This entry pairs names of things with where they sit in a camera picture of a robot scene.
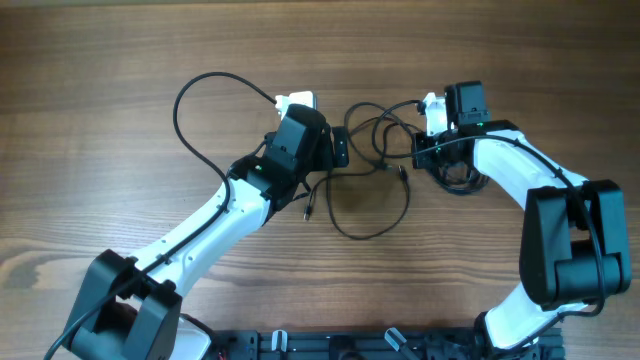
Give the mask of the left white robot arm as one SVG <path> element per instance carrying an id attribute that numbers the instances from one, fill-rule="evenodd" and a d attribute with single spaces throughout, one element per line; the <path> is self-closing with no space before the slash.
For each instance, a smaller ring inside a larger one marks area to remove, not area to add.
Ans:
<path id="1" fill-rule="evenodd" d="M 208 328 L 184 314 L 195 283 L 239 240 L 298 198 L 311 172 L 348 163 L 347 130 L 312 107 L 291 104 L 262 155 L 237 160 L 217 192 L 152 244 L 90 264 L 57 345 L 80 359 L 203 359 Z"/>

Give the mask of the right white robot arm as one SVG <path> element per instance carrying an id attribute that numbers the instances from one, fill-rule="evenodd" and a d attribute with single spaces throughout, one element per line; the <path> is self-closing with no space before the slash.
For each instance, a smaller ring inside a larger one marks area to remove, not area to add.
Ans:
<path id="1" fill-rule="evenodd" d="M 471 193 L 483 178 L 524 211 L 520 282 L 481 314 L 474 349 L 514 358 L 542 346 L 567 317 L 595 317 L 632 280 L 621 188 L 589 180 L 535 148 L 509 120 L 494 120 L 479 81 L 449 85 L 417 103 L 426 128 L 414 135 L 412 162 L 441 187 Z"/>

